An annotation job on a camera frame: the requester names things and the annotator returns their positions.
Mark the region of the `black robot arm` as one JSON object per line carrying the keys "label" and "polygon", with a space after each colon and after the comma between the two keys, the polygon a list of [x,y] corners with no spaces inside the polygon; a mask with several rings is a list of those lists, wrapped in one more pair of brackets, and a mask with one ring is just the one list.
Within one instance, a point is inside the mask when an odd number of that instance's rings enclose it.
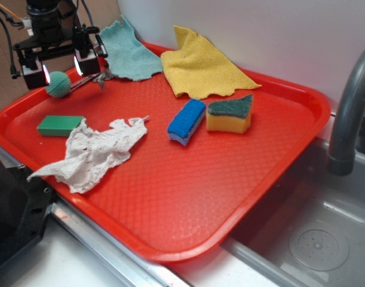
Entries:
{"label": "black robot arm", "polygon": [[100,29],[94,25],[84,1],[91,25],[77,24],[78,6],[66,1],[70,11],[61,14],[59,1],[27,1],[26,11],[31,36],[14,44],[22,72],[11,68],[11,77],[22,76],[29,90],[50,84],[50,73],[43,64],[46,60],[73,55],[76,70],[82,77],[100,72],[98,57],[107,57],[107,51],[99,36]]}

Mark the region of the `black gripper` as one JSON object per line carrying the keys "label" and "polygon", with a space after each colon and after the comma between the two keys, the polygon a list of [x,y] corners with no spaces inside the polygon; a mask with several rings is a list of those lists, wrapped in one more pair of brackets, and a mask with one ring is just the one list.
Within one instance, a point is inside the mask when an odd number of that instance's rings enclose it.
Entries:
{"label": "black gripper", "polygon": [[100,73],[98,56],[90,39],[91,34],[99,32],[95,26],[47,29],[14,44],[27,88],[49,86],[50,73],[42,61],[70,54],[74,54],[75,68],[81,77]]}

